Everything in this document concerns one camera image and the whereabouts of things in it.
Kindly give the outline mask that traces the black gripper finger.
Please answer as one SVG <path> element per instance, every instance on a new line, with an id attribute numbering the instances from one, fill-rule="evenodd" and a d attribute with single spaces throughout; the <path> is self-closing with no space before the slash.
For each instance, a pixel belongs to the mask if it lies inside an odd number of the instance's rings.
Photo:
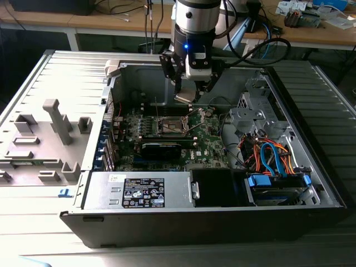
<path id="1" fill-rule="evenodd" d="M 207 78 L 207 81 L 195 81 L 195 86 L 196 86 L 196 93 L 195 93 L 195 100 L 199 100 L 200 97 L 205 94 L 210 92 L 219 78 L 221 77 L 223 73 L 223 61 L 222 60 L 213 60 L 212 61 L 212 73 L 210 76 Z"/>
<path id="2" fill-rule="evenodd" d="M 181 91 L 181 77 L 185 73 L 185 61 L 175 53 L 162 53 L 159 59 L 164 75 L 174 83 L 174 95 L 177 95 Z"/>

